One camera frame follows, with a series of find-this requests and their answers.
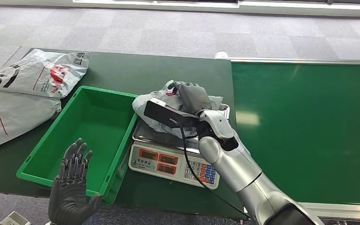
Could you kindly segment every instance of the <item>red logo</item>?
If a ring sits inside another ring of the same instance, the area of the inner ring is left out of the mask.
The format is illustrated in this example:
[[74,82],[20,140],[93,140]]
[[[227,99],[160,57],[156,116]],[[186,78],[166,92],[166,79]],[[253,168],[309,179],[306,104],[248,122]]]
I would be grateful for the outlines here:
[[[58,65],[54,65],[50,69],[50,76],[53,78],[53,85],[55,84],[62,84],[64,77],[70,72],[70,68],[67,67],[61,67]],[[52,90],[52,93],[56,93],[58,91],[58,88],[54,88]]]

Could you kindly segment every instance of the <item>gray carpet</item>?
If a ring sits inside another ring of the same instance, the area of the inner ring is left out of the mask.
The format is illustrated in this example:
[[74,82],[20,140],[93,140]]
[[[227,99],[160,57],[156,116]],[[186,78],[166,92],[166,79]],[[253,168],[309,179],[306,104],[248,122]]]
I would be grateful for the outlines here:
[[[20,46],[202,58],[225,51],[243,57],[360,60],[360,19],[0,7],[0,66]],[[48,199],[0,194],[0,221],[16,210],[34,225],[44,225],[47,205]],[[236,224],[115,205],[102,207],[91,222]]]

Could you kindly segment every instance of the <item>white courier bag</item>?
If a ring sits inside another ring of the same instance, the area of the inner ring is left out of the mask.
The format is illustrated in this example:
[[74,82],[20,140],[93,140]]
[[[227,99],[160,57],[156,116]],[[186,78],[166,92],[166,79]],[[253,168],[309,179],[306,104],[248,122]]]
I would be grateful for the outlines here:
[[90,52],[69,54],[32,50],[0,70],[0,90],[64,98],[85,75]]
[[61,111],[59,99],[0,91],[0,145]]

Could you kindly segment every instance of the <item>red digital display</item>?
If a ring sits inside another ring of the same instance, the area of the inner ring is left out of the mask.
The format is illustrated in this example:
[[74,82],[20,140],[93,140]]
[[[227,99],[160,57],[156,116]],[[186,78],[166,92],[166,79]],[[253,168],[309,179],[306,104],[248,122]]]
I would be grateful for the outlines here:
[[139,156],[142,158],[158,160],[158,153],[150,151],[150,150],[140,149]]
[[177,161],[179,160],[179,158],[175,157],[175,156],[169,156],[166,154],[159,154],[159,162],[163,162],[163,163],[169,163],[172,165],[177,165]]
[[165,165],[165,164],[162,164],[162,163],[158,163],[157,170],[161,171],[161,172],[164,172],[164,173],[169,173],[169,174],[175,174],[176,173],[176,167],[175,166]]

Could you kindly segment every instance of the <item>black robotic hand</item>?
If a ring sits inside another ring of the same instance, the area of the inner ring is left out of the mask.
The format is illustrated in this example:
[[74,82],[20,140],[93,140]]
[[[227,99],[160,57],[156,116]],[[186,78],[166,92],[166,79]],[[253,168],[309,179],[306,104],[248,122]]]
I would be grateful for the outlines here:
[[99,208],[102,196],[86,199],[86,172],[92,151],[83,152],[87,145],[79,138],[64,154],[59,175],[50,192],[49,219],[53,225],[81,225]]
[[168,89],[173,87],[173,92],[179,92],[184,112],[195,115],[201,110],[212,109],[212,104],[205,88],[198,84],[175,81],[168,86]]

